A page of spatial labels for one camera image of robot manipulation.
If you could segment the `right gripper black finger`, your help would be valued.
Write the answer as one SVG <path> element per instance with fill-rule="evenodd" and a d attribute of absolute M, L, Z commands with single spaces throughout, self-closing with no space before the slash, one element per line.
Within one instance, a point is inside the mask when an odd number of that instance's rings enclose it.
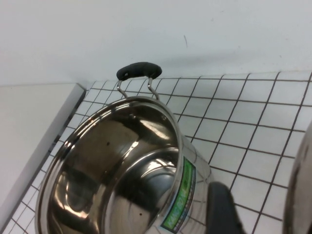
<path fill-rule="evenodd" d="M 206 233 L 244 233 L 232 194 L 229 188 L 221 182 L 211 182 L 208 187 Z"/>

